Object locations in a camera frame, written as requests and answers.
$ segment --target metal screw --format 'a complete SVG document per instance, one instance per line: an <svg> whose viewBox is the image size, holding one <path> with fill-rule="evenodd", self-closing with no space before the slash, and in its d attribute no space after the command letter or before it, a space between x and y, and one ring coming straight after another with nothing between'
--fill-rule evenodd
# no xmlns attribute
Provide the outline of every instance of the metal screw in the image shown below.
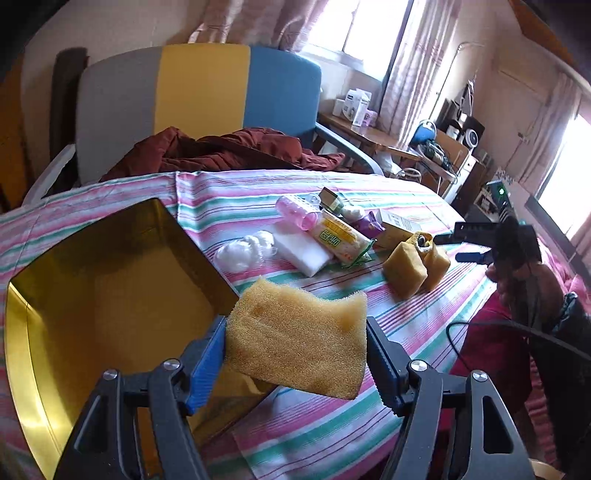
<svg viewBox="0 0 591 480"><path fill-rule="evenodd" d="M180 367L181 362L179 362L176 358L169 358L163 364L165 370L176 370Z"/></svg>
<svg viewBox="0 0 591 480"><path fill-rule="evenodd" d="M109 368L108 370L105 370L103 372L103 378L105 380L114 380L115 378L117 378L117 375L119 375L117 373L117 370L115 370L113 368Z"/></svg>
<svg viewBox="0 0 591 480"><path fill-rule="evenodd" d="M412 368L415 372L424 372L427 367L427 363L423 362L422 360L413 360L410 362L410 368Z"/></svg>
<svg viewBox="0 0 591 480"><path fill-rule="evenodd" d="M477 382L486 382L488 380L488 375L484 373L482 370L474 370L472 372L472 377Z"/></svg>

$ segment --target chair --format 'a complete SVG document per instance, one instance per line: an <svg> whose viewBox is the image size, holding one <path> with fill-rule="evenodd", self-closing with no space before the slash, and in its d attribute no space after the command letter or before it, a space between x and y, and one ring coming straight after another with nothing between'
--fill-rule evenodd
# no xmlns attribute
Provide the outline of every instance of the chair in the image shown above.
<svg viewBox="0 0 591 480"><path fill-rule="evenodd" d="M23 204L37 203L76 154L81 185L97 182L135 143L175 126L194 138L246 127L314 134L383 175L376 162L316 122L321 71L293 53L233 44L180 44L129 51L82 73L76 144L53 159Z"/></svg>

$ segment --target yellow sponge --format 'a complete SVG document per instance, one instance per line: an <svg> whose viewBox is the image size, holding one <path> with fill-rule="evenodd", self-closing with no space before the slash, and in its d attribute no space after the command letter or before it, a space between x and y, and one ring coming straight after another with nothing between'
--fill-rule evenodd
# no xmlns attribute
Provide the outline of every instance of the yellow sponge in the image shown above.
<svg viewBox="0 0 591 480"><path fill-rule="evenodd" d="M353 399L366 362L367 297L322 300L259 278L226 327L226 362L243 374L329 397Z"/></svg>
<svg viewBox="0 0 591 480"><path fill-rule="evenodd" d="M452 262L443 248L433 245L433 249L425 256L423 263L427 269L427 278L423 287L427 291L432 291L441 282Z"/></svg>
<svg viewBox="0 0 591 480"><path fill-rule="evenodd" d="M412 297L427 278L427 269L413 244L402 242L384 262L384 276L401 300Z"/></svg>

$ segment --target gold tray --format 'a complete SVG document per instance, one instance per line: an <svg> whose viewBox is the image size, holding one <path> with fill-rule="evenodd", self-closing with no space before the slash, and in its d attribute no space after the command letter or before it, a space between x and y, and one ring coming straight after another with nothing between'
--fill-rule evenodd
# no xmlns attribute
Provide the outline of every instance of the gold tray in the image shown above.
<svg viewBox="0 0 591 480"><path fill-rule="evenodd" d="M43 475L53 478L105 369L150 371L179 356L237 300L158 199L85 227L16 275L8 285L6 365L18 419ZM222 368L208 404L190 419L197 444L273 388ZM149 415L139 413L145 463L156 472Z"/></svg>

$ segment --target curtain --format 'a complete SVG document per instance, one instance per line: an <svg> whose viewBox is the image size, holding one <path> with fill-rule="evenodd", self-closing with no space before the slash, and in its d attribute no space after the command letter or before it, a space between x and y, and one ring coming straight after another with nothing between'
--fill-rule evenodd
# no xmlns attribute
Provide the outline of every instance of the curtain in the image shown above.
<svg viewBox="0 0 591 480"><path fill-rule="evenodd" d="M558 81L545 106L531 154L520 166L511 166L512 175L532 195L538 194L553 171L566 128L579 110L581 93L581 88L572 78L562 72L558 75Z"/></svg>
<svg viewBox="0 0 591 480"><path fill-rule="evenodd" d="M299 51L329 0L210 0L189 42Z"/></svg>
<svg viewBox="0 0 591 480"><path fill-rule="evenodd" d="M407 145L456 28L462 0L415 0L382 100L378 126Z"/></svg>
<svg viewBox="0 0 591 480"><path fill-rule="evenodd" d="M573 235L570 242L583 258L583 263L591 270L591 215L583 222L583 225Z"/></svg>

